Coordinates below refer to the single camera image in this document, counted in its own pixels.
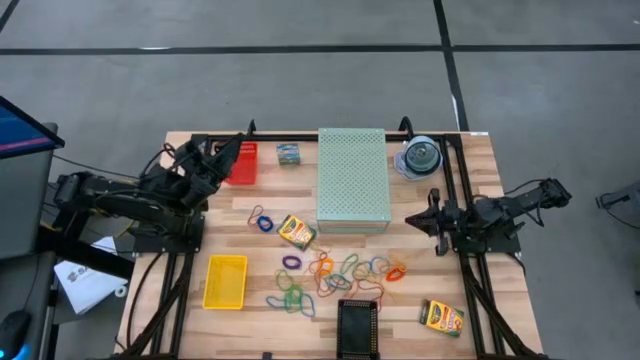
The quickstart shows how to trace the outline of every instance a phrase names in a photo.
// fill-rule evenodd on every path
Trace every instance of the mint green box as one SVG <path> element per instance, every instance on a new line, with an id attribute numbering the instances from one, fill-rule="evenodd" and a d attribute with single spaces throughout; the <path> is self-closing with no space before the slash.
<path id="1" fill-rule="evenodd" d="M 318 130 L 320 232 L 382 233 L 391 222 L 384 129 Z"/>

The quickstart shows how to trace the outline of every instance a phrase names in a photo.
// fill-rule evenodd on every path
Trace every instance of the monitor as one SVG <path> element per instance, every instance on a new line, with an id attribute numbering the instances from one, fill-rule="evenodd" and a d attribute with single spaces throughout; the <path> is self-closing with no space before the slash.
<path id="1" fill-rule="evenodd" d="M 0 96 L 0 159 L 63 146 L 64 140 Z"/>

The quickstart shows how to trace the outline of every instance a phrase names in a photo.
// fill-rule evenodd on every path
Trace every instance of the yellow plastic bin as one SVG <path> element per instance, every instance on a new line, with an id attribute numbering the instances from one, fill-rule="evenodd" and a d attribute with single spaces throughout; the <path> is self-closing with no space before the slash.
<path id="1" fill-rule="evenodd" d="M 246 256 L 212 255 L 209 258 L 202 307 L 205 309 L 242 309 L 246 280 Z"/>

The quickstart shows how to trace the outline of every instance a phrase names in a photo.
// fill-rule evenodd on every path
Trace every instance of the wooden tabletop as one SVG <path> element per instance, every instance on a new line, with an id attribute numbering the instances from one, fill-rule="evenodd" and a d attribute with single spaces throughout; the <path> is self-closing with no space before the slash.
<path id="1" fill-rule="evenodd" d="M 178 147 L 191 138 L 191 132 L 170 132 L 167 142 Z M 466 163 L 474 194 L 502 194 L 500 177 L 489 136 L 462 133 Z M 272 231 L 263 233 L 247 226 L 247 218 L 255 205 L 262 205 L 265 215 L 279 223 L 293 214 L 311 226 L 316 225 L 317 143 L 299 142 L 302 164 L 278 165 L 276 142 L 258 143 L 258 178 L 252 186 L 224 184 L 209 198 L 206 229 L 202 249 L 195 256 L 189 288 L 187 312 L 180 348 L 180 358 L 260 358 L 265 351 L 274 358 L 335 358 L 337 304 L 344 291 L 327 298 L 315 293 L 313 276 L 301 270 L 290 271 L 315 302 L 316 316 L 288 314 L 269 307 L 265 298 L 282 297 L 275 284 L 274 273 L 282 268 L 282 257 L 298 255 L 305 265 L 316 259 L 316 253 L 301 253 Z M 389 183 L 391 186 L 392 222 L 384 234 L 318 234 L 315 242 L 331 248 L 330 257 L 338 262 L 349 254 L 360 259 L 385 256 L 408 266 L 407 275 L 398 282 L 385 282 L 386 293 L 379 314 L 380 354 L 383 359 L 474 359 L 473 338 L 468 318 L 459 338 L 427 329 L 417 319 L 423 298 L 442 301 L 467 312 L 458 257 L 450 251 L 436 257 L 435 238 L 404 223 L 409 215 L 424 211 L 431 188 L 440 188 L 446 197 L 442 169 L 429 178 L 408 182 L 393 167 L 393 154 L 402 143 L 388 143 Z M 452 156 L 458 198 L 463 198 L 458 167 Z M 170 159 L 163 158 L 164 166 Z M 210 255 L 237 254 L 249 259 L 244 308 L 238 310 L 204 310 L 202 299 Z M 130 289 L 136 289 L 153 254 L 136 260 Z M 158 261 L 141 290 L 133 317 L 133 335 L 144 328 L 158 307 L 167 256 Z M 527 285 L 522 269 L 503 254 L 487 256 L 498 309 L 531 349 L 542 351 Z M 176 276 L 181 268 L 178 262 Z M 355 298 L 372 299 L 377 291 L 359 292 Z M 129 293 L 118 339 L 124 342 L 133 291 Z M 487 351 L 492 351 L 489 321 L 478 305 L 483 323 Z M 168 351 L 173 314 L 167 318 L 163 351 Z"/>

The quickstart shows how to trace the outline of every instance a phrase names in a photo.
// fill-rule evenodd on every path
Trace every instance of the crayola box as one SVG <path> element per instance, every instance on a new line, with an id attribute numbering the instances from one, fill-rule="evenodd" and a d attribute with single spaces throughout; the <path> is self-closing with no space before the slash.
<path id="1" fill-rule="evenodd" d="M 422 300 L 420 323 L 445 334 L 458 337 L 462 332 L 464 312 L 434 300 Z"/>

